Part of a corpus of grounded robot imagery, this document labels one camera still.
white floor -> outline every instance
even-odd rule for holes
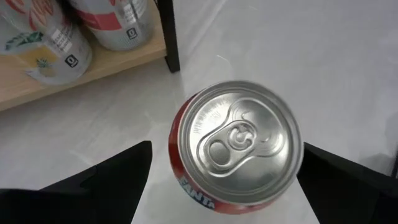
[[[133,223],[318,223],[297,181],[259,212],[195,203],[167,137],[198,90],[254,80],[290,105],[303,138],[388,173],[398,144],[398,1],[175,0],[182,70],[154,63],[0,113],[0,188],[39,189],[145,139],[154,147]]]

